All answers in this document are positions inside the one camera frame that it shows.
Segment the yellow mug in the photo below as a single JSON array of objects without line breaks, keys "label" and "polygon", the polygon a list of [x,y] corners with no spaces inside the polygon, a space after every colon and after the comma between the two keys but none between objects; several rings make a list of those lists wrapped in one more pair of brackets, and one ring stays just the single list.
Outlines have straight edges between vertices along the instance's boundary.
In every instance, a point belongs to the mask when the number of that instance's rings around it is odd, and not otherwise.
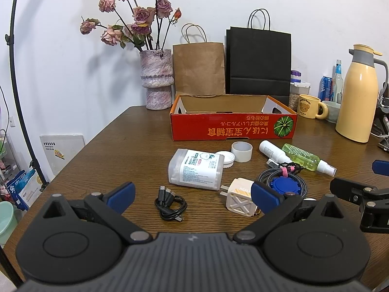
[{"label": "yellow mug", "polygon": [[[318,108],[323,108],[323,114],[318,114]],[[328,116],[328,107],[315,96],[300,94],[298,98],[298,115],[307,119],[325,119]]]}]

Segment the yellow thermos flask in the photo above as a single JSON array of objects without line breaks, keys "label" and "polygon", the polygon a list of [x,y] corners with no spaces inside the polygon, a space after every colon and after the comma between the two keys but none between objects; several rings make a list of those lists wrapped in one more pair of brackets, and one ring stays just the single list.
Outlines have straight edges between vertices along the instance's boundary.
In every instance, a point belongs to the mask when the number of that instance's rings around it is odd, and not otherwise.
[{"label": "yellow thermos flask", "polygon": [[371,47],[355,44],[349,49],[353,61],[344,81],[336,131],[351,140],[366,143],[369,140],[379,98],[377,74],[374,63],[385,66],[388,85],[388,65],[374,55],[382,56]]}]

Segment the pink cable tie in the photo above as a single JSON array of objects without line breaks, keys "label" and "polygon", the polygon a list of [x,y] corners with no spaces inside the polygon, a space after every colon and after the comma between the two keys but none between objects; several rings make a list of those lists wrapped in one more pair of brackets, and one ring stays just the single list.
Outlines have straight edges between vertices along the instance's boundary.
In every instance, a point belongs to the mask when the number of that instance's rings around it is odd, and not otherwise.
[{"label": "pink cable tie", "polygon": [[284,178],[287,178],[287,177],[288,177],[288,169],[285,168],[285,167],[281,167],[281,170],[282,170],[282,172],[283,172],[283,177],[284,177]]}]

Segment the cardboard box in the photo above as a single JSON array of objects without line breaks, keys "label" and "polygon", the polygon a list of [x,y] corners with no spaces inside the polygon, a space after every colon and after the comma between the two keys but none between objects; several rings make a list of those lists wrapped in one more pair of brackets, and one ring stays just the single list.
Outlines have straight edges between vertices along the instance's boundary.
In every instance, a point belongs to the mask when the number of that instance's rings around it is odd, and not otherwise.
[{"label": "cardboard box", "polygon": [[170,110],[173,140],[292,138],[297,113],[270,96],[177,96]]}]

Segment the flower vase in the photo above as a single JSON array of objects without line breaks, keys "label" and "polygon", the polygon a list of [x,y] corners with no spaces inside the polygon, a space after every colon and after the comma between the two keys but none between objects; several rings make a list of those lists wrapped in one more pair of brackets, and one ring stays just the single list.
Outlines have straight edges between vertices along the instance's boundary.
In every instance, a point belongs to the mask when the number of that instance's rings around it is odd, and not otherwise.
[{"label": "flower vase", "polygon": [[174,83],[172,51],[144,50],[141,56],[142,87],[147,89],[146,108],[164,110],[172,106],[172,90]]}]

